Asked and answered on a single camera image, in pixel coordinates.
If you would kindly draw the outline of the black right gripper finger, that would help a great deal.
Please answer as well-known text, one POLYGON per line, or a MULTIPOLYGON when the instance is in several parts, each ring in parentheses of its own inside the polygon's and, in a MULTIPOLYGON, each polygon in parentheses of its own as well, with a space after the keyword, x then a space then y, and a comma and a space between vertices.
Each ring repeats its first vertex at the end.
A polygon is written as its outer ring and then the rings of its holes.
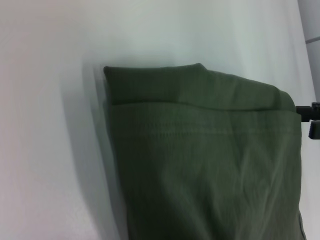
POLYGON ((311 121, 308 137, 312 140, 320 140, 320 121, 311 121))
POLYGON ((296 106, 295 109, 296 113, 301 116, 301 122, 303 123, 320 120, 319 102, 313 102, 311 106, 296 106))

